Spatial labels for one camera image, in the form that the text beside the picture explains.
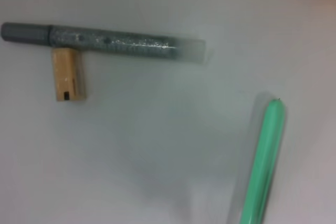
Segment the white table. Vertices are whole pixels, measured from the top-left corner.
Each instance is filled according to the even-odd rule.
[[[224,223],[256,95],[287,105],[265,223],[335,223],[334,0],[0,0],[0,22],[191,35],[205,65],[0,42],[0,222]]]

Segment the small wooden piece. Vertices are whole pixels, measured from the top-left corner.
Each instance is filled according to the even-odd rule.
[[[52,53],[57,101],[84,100],[85,86],[79,51],[55,48]]]

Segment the white surface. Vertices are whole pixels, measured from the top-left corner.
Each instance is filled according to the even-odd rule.
[[[0,22],[194,35],[204,66],[84,54],[55,102],[50,49],[0,42],[3,224],[223,223],[252,104],[288,121],[265,223],[335,223],[334,0],[0,0]]]

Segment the wooden block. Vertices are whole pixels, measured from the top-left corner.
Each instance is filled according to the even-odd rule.
[[[86,96],[80,52],[71,48],[55,48],[52,56],[57,101],[84,100]]]

